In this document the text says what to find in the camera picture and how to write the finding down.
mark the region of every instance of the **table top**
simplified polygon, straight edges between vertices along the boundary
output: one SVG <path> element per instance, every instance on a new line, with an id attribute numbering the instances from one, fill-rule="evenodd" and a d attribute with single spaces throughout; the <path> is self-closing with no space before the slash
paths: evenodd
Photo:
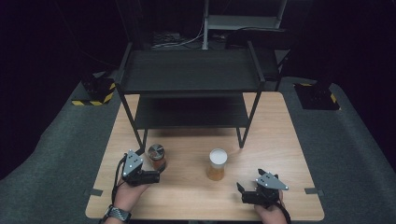
<path id="1" fill-rule="evenodd" d="M 254 93 L 244 93 L 247 110 Z M 138 95 L 127 95 L 132 111 Z M 304 154 L 292 125 L 289 111 L 279 92 L 264 92 L 256 110 L 244 148 L 239 148 L 236 130 L 231 129 L 172 129 L 149 130 L 148 147 L 161 144 L 166 151 L 168 166 L 161 181 L 153 184 L 140 198 L 134 209 L 136 219 L 172 220 L 259 220 L 253 205 L 242 203 L 237 190 L 239 182 L 246 190 L 254 190 L 258 168 L 278 174 L 289 186 L 284 191 L 284 203 L 292 220 L 322 220 L 324 218 L 317 194 L 306 194 L 314 188 Z M 225 176 L 220 181 L 207 178 L 209 153 L 213 148 L 228 153 Z M 120 106 L 110 135 L 94 189 L 102 196 L 92 195 L 86 215 L 100 218 L 111 203 L 111 190 L 117 164 L 129 149 L 138 144 Z M 144 170 L 151 170 L 146 154 Z"/>
<path id="2" fill-rule="evenodd" d="M 260 84 L 249 49 L 132 51 L 124 93 L 252 92 Z"/>

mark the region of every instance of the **dark background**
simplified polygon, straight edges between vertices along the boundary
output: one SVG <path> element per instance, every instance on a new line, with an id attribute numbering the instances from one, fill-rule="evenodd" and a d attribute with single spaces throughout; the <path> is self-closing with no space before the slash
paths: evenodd
<path id="1" fill-rule="evenodd" d="M 273 8 L 261 1 L 212 2 L 217 14 L 260 16 Z M 266 3 L 273 6 L 274 0 Z M 195 37 L 203 5 L 199 0 L 142 1 L 139 31 Z M 116 2 L 108 0 L 5 0 L 0 24 L 3 178 L 35 150 L 84 74 L 117 68 L 127 36 Z M 395 169 L 394 2 L 289 0 L 281 26 L 301 35 L 286 75 L 317 80 L 333 73 L 333 82 L 346 92 Z"/>

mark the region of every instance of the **wooden table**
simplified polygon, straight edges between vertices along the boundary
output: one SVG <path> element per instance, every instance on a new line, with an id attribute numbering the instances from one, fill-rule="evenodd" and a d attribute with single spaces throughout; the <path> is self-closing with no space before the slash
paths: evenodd
<path id="1" fill-rule="evenodd" d="M 254 93 L 244 93 L 247 110 Z M 137 105 L 138 95 L 127 95 L 129 105 Z M 167 129 L 149 130 L 148 146 L 163 145 L 168 166 L 159 184 L 153 184 L 141 197 L 133 211 L 136 219 L 180 220 L 259 220 L 253 205 L 241 201 L 236 188 L 239 182 L 246 190 L 254 190 L 257 169 L 279 174 L 289 186 L 284 203 L 292 220 L 324 218 L 317 194 L 306 194 L 314 188 L 304 154 L 279 92 L 264 92 L 251 124 L 243 149 L 235 138 L 235 129 Z M 225 176 L 220 181 L 206 177 L 209 152 L 216 147 L 228 153 Z M 92 195 L 86 209 L 87 217 L 100 218 L 111 203 L 111 190 L 119 160 L 128 149 L 137 150 L 125 109 L 120 106 L 110 135 L 94 189 L 102 196 Z M 146 155 L 144 170 L 151 167 Z"/>

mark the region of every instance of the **watch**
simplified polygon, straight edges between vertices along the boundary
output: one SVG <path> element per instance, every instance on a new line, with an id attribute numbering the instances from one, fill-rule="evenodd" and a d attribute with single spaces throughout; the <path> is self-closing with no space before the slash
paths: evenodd
<path id="1" fill-rule="evenodd" d="M 114 217 L 118 220 L 128 223 L 129 219 L 131 219 L 131 213 L 126 212 L 122 209 L 119 209 L 118 207 L 114 207 L 113 204 L 111 204 L 108 206 L 107 211 L 105 212 L 105 217 L 103 218 L 103 220 L 106 221 L 106 219 L 108 217 Z"/>

